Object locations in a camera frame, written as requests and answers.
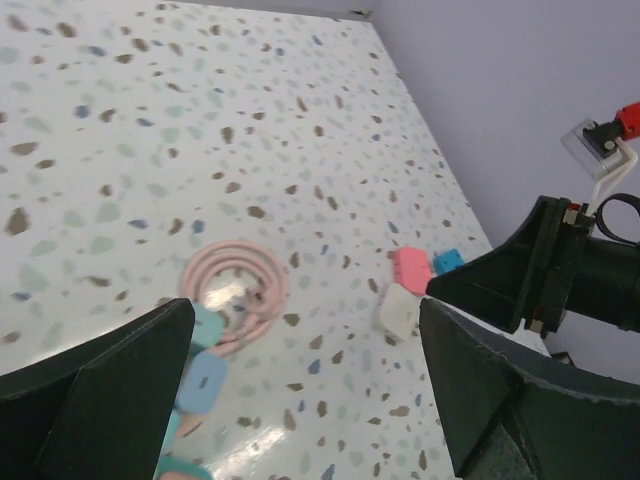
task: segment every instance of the pink rope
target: pink rope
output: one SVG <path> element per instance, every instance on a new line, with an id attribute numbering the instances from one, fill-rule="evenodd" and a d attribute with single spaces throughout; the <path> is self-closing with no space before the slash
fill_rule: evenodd
<path id="1" fill-rule="evenodd" d="M 218 343 L 207 349 L 218 357 L 225 357 L 264 335 L 289 294 L 287 269 L 276 256 L 260 245 L 238 240 L 214 243 L 196 253 L 182 274 L 180 296 L 205 305 L 213 277 L 236 268 L 257 277 L 258 285 L 247 292 L 247 316 L 240 328 L 225 328 Z M 202 415 L 184 414 L 177 434 L 189 434 L 203 420 Z"/>

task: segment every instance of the terrazzo pattern surface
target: terrazzo pattern surface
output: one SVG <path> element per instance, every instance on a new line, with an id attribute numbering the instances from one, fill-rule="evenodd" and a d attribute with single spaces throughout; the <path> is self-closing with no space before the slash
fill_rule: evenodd
<path id="1" fill-rule="evenodd" d="M 417 333 L 394 345 L 371 318 L 397 247 L 489 245 L 372 26 L 141 0 L 2 18 L 0 373 L 247 238 L 291 296 L 173 454 L 217 480 L 453 478 Z"/>

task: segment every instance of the blue block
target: blue block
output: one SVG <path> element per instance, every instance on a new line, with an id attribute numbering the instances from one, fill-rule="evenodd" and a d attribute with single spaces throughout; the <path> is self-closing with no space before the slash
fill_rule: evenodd
<path id="1" fill-rule="evenodd" d="M 433 260 L 433 268 L 438 275 L 455 270 L 464 265 L 464 260 L 457 248 L 452 248 L 440 255 L 436 255 Z"/>
<path id="2" fill-rule="evenodd" d="M 226 376 L 223 359 L 209 352 L 198 353 L 182 379 L 176 406 L 183 412 L 204 415 L 213 407 Z"/>
<path id="3" fill-rule="evenodd" d="M 204 468 L 192 463 L 182 462 L 176 460 L 168 455 L 162 455 L 158 459 L 158 465 L 156 467 L 156 478 L 161 480 L 162 475 L 165 473 L 181 473 L 188 475 L 197 480 L 213 480 L 213 476 Z"/>
<path id="4" fill-rule="evenodd" d="M 167 424 L 167 431 L 164 434 L 164 440 L 162 441 L 162 450 L 161 452 L 166 452 L 173 442 L 173 437 L 176 436 L 176 430 L 178 430 L 178 426 L 180 425 L 180 413 L 177 410 L 171 411 L 171 416 L 169 417 L 169 423 Z"/>
<path id="5" fill-rule="evenodd" d="M 207 310 L 196 302 L 191 302 L 196 312 L 196 323 L 191 335 L 191 348 L 195 353 L 218 343 L 224 330 L 224 320 L 218 313 Z"/>

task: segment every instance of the black cable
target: black cable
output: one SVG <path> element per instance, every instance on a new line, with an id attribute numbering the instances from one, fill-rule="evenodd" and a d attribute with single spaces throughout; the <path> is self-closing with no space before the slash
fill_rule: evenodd
<path id="1" fill-rule="evenodd" d="M 596 225 L 598 226 L 598 230 L 600 230 L 605 237 L 610 238 L 611 240 L 640 248 L 640 242 L 633 242 L 626 238 L 619 237 L 613 233 L 604 222 L 604 206 L 611 200 L 617 200 L 619 202 L 626 203 L 627 205 L 631 205 L 635 211 L 638 212 L 638 217 L 640 217 L 640 198 L 629 193 L 614 193 L 610 197 L 606 198 L 600 204 L 598 210 L 596 210 Z"/>

